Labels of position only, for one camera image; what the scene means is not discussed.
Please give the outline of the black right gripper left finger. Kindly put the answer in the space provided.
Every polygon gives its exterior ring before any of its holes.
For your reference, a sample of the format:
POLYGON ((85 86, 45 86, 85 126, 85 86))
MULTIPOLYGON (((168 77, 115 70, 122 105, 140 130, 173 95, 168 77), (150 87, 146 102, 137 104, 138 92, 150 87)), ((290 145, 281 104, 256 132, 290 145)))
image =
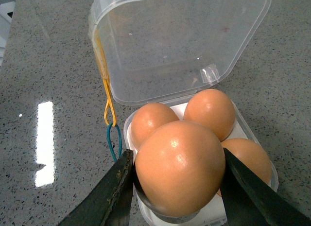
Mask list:
POLYGON ((133 198, 132 150, 126 149, 60 226, 127 226, 133 198))

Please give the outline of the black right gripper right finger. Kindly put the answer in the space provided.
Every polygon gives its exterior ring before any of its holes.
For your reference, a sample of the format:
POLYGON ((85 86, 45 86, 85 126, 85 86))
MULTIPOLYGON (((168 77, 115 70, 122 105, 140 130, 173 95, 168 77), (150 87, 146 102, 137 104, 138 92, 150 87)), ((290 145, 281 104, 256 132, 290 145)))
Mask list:
POLYGON ((228 149, 221 194, 230 226, 309 226, 302 214, 256 176, 228 149))

